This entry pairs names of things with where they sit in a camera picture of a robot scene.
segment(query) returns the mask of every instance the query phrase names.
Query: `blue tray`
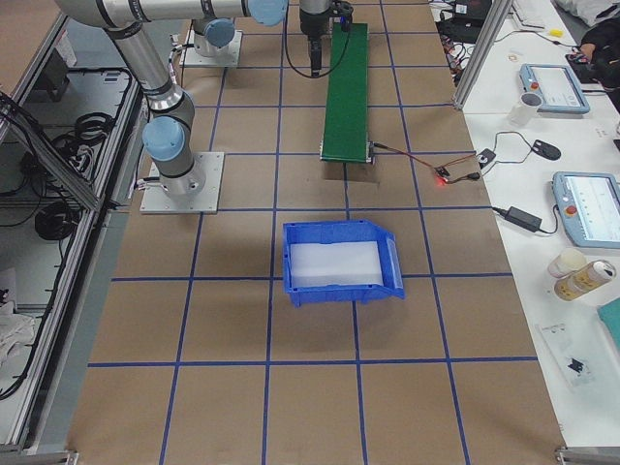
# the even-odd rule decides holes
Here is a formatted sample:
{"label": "blue tray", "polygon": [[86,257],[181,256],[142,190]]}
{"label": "blue tray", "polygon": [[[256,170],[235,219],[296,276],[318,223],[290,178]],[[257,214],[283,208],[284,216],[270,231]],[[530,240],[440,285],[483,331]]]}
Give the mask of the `blue tray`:
{"label": "blue tray", "polygon": [[[405,298],[400,275],[394,234],[367,220],[326,221],[315,223],[285,223],[283,235],[284,290],[295,307],[302,303],[369,300],[397,296]],[[333,244],[337,242],[375,241],[384,285],[330,285],[301,288],[292,286],[291,245]]]}

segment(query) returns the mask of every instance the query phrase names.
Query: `cup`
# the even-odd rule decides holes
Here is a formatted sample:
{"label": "cup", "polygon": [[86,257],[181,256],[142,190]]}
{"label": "cup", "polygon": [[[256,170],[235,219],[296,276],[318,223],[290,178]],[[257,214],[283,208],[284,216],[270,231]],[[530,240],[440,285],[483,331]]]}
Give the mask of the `cup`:
{"label": "cup", "polygon": [[555,278],[562,278],[567,274],[577,271],[586,266],[588,261],[585,256],[573,247],[564,249],[553,262],[549,264],[546,270]]}
{"label": "cup", "polygon": [[525,126],[537,113],[543,104],[543,99],[534,92],[525,92],[519,97],[519,101],[508,115],[508,120],[513,126]]}

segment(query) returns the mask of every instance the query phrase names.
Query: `blue joint cap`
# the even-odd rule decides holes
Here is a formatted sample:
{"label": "blue joint cap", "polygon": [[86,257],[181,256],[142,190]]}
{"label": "blue joint cap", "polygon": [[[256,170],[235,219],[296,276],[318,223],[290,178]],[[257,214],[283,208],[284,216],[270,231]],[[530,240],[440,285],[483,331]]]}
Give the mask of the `blue joint cap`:
{"label": "blue joint cap", "polygon": [[284,20],[289,0],[248,0],[250,15],[265,26],[275,26]]}
{"label": "blue joint cap", "polygon": [[204,28],[204,37],[214,47],[225,47],[234,39],[234,23],[227,17],[213,19]]}
{"label": "blue joint cap", "polygon": [[160,116],[144,127],[142,142],[153,160],[169,162],[183,150],[185,133],[178,121]]}

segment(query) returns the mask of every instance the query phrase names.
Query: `white table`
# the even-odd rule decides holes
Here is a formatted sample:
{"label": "white table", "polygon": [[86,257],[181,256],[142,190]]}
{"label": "white table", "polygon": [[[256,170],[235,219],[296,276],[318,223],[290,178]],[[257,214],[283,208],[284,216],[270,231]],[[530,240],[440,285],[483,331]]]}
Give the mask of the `white table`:
{"label": "white table", "polygon": [[[533,3],[540,8],[547,29],[566,30],[550,2]],[[514,25],[507,19],[498,38],[512,30]],[[574,44],[568,34],[560,41]],[[518,77],[521,65],[566,64],[564,55],[569,51],[534,34],[514,34],[491,49],[464,108],[478,152],[493,147],[497,132],[514,130],[507,113],[523,91]],[[540,139],[557,146],[562,157],[551,162],[531,154],[521,165],[496,166],[484,178],[494,206],[516,206],[541,217],[542,227],[552,230],[553,173],[610,172],[620,180],[620,152],[613,144],[614,138],[620,139],[615,132],[620,116],[605,95],[587,98],[592,110],[585,115],[539,114],[517,129],[530,143]],[[503,161],[521,160],[527,151],[515,135],[500,136],[496,150],[498,160]],[[527,232],[499,217],[498,226],[567,446],[620,446],[620,356],[596,313],[598,306],[620,296],[620,279],[573,302],[565,302],[554,294],[555,278],[546,272],[547,265],[571,246],[562,225],[552,236]],[[620,269],[620,250],[581,251],[589,261],[606,259]],[[572,386],[560,371],[539,331],[539,327],[559,324],[566,326],[574,356],[587,360],[592,382]]]}

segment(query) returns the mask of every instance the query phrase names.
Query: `mounting plate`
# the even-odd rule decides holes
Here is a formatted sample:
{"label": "mounting plate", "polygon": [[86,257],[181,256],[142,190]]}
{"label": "mounting plate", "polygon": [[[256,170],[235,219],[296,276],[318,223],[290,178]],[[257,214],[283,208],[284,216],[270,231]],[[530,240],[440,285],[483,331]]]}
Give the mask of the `mounting plate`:
{"label": "mounting plate", "polygon": [[[186,48],[180,63],[184,68],[236,68],[239,64],[239,55],[241,53],[241,39],[243,33],[241,31],[234,32],[234,38],[228,45],[228,50],[216,56],[198,55],[193,48]],[[188,44],[194,43],[194,31],[190,31]]]}
{"label": "mounting plate", "polygon": [[[159,185],[147,185],[139,208],[141,213],[217,213],[224,170],[224,152],[197,152],[194,156],[206,176],[201,191],[192,196],[173,198],[169,197]],[[159,176],[155,164],[151,165],[148,175]]]}

